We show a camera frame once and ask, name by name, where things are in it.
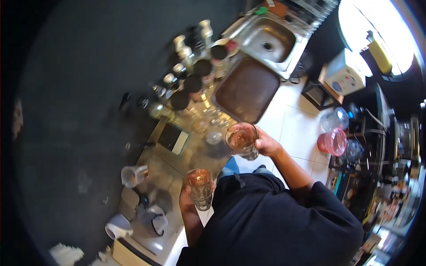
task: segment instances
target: hand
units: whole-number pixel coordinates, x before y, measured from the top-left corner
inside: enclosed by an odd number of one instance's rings
[[[266,132],[263,131],[260,127],[255,127],[257,128],[257,134],[259,135],[259,139],[254,143],[255,148],[258,149],[259,152],[264,156],[276,156],[278,152],[282,150],[281,144],[266,134]]]
[[[211,180],[211,188],[214,192],[216,186],[214,185],[213,180]],[[179,196],[179,206],[181,208],[181,212],[186,212],[190,208],[195,208],[194,202],[189,196],[190,193],[191,187],[185,184],[184,181],[182,181],[181,195]]]
[[[265,131],[260,127],[255,126],[257,129],[257,134],[259,139],[254,142],[254,147],[259,150],[259,153],[265,156],[275,156],[277,153],[282,150],[281,144],[279,144],[275,139],[271,138]],[[250,123],[238,123],[232,125],[228,131],[234,132],[240,129],[253,128],[253,125]]]

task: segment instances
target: kitchen counter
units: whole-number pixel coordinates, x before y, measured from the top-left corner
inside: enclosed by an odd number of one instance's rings
[[[201,104],[210,105],[209,99],[213,90],[214,88],[210,88],[207,91],[207,101]],[[219,113],[219,117],[228,120],[230,125],[236,123],[225,113]],[[179,194],[185,173],[194,168],[203,168],[209,170],[212,179],[215,180],[232,155],[231,149],[225,143],[227,127],[209,124],[205,132],[199,133],[192,130],[193,121],[190,118],[178,117],[176,122],[179,128],[190,135],[182,153],[176,155],[162,145],[156,144],[145,148],[136,164],[149,167],[149,177],[136,188],[148,195],[150,204],[160,202],[158,205],[166,213],[168,227],[162,237],[157,237],[135,220],[131,222],[133,235],[124,238],[128,244],[144,255],[145,260],[148,258],[161,265],[166,263],[179,234],[184,234]],[[166,119],[160,119],[149,137],[149,142],[157,143],[166,123]],[[222,133],[222,141],[217,145],[210,145],[204,139],[205,135],[212,131]]]

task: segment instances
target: sink drain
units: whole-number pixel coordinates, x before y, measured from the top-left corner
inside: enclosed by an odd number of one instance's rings
[[[272,44],[268,42],[262,42],[262,47],[265,48],[267,51],[273,51]]]

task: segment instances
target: glass with brown liquid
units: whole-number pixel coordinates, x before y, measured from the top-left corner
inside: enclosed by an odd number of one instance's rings
[[[255,160],[259,156],[259,151],[254,146],[258,138],[257,129],[253,124],[240,122],[228,128],[225,142],[233,153],[247,160]]]

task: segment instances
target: person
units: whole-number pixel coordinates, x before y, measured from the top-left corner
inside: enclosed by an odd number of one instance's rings
[[[224,169],[214,214],[203,227],[190,187],[183,184],[179,205],[188,247],[177,265],[347,265],[362,244],[361,223],[278,142],[257,130],[256,149],[272,159],[289,189],[264,166],[247,174]]]

